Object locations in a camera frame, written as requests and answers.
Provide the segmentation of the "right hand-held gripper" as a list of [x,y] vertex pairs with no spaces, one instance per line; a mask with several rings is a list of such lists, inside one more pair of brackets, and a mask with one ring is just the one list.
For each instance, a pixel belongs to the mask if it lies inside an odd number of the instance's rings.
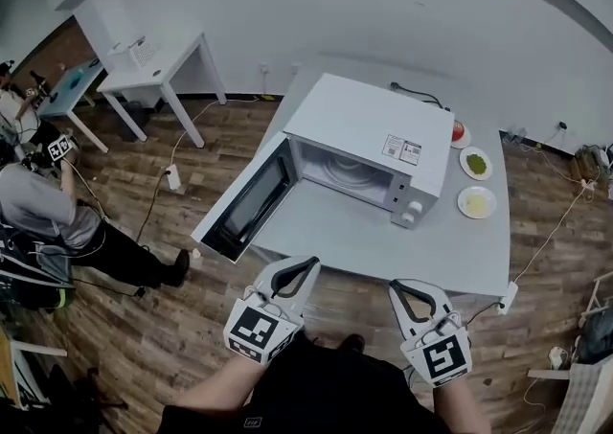
[[[426,383],[438,388],[471,372],[467,329],[460,313],[452,311],[443,289],[419,280],[395,279],[389,283],[388,292],[406,339],[400,350]],[[428,305],[430,313],[418,317],[407,296]],[[426,328],[417,333],[418,327]]]

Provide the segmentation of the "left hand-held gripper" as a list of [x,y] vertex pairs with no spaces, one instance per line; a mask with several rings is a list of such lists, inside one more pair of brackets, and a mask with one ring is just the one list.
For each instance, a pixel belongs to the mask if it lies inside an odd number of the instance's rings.
[[291,257],[269,264],[235,301],[223,330],[226,347],[268,365],[303,330],[303,309],[320,271],[317,257]]

